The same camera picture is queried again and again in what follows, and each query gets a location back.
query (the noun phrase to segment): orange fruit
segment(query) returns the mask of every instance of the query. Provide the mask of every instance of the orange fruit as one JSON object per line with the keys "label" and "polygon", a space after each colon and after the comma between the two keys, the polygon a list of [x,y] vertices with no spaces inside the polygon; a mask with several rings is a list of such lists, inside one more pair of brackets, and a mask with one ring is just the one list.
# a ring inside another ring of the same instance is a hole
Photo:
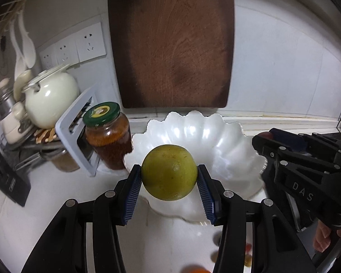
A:
{"label": "orange fruit", "polygon": [[141,180],[155,198],[174,201],[187,196],[197,180],[197,165],[181,146],[161,145],[151,150],[141,166]]}
{"label": "orange fruit", "polygon": [[190,273],[211,273],[211,272],[205,269],[196,269],[196,270],[191,271]]}
{"label": "orange fruit", "polygon": [[252,245],[250,243],[247,243],[245,245],[245,253],[249,253],[252,249]]}
{"label": "orange fruit", "polygon": [[246,267],[251,267],[251,265],[252,265],[252,263],[253,263],[253,257],[250,255],[250,254],[247,254],[247,255],[245,255],[245,261],[244,261],[244,265],[246,266]]}

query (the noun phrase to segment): wall socket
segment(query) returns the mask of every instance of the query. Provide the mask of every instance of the wall socket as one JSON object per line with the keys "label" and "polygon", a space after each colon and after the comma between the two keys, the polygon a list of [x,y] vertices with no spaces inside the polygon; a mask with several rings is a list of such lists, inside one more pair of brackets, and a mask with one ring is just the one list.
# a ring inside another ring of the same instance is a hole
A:
{"label": "wall socket", "polygon": [[59,40],[55,45],[55,56],[58,64],[69,63],[74,65],[79,63],[77,48],[75,43],[75,35],[71,34],[62,40]]}
{"label": "wall socket", "polygon": [[42,63],[42,68],[48,70],[58,64],[57,58],[55,56],[55,46],[50,45],[42,52],[39,52],[40,62]]}
{"label": "wall socket", "polygon": [[74,35],[80,62],[106,55],[101,23],[88,26]]}

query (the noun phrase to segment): white plastic spoon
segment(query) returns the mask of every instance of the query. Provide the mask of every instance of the white plastic spoon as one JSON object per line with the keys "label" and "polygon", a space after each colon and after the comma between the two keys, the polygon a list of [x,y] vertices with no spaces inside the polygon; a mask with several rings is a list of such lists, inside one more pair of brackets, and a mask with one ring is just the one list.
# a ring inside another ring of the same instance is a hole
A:
{"label": "white plastic spoon", "polygon": [[10,21],[9,23],[9,30],[10,30],[10,40],[13,44],[16,60],[15,60],[15,69],[14,69],[14,80],[23,72],[27,70],[26,62],[24,60],[24,56],[20,51],[19,45],[15,38],[14,32],[14,21]]}
{"label": "white plastic spoon", "polygon": [[23,56],[28,68],[32,68],[35,64],[35,60],[37,59],[37,54],[35,53],[35,47],[32,39],[29,38],[28,32],[24,27],[24,18],[23,18],[24,10],[19,11],[18,15],[18,24],[19,30],[23,39]]}

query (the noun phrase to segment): green jar lid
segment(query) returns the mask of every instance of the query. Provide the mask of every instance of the green jar lid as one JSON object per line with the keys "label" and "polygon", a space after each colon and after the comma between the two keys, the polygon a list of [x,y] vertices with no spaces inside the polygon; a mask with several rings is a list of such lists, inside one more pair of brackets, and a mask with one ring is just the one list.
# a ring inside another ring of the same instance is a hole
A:
{"label": "green jar lid", "polygon": [[90,108],[84,114],[83,122],[88,127],[100,126],[115,120],[119,114],[119,104],[108,101]]}

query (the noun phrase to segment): jar label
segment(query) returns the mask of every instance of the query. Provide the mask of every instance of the jar label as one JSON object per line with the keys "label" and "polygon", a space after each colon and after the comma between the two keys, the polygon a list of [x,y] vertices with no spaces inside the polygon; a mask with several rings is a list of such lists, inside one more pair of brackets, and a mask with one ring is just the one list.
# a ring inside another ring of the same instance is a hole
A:
{"label": "jar label", "polygon": [[91,118],[98,118],[104,116],[108,111],[110,111],[109,106],[99,106],[98,108],[92,111]]}

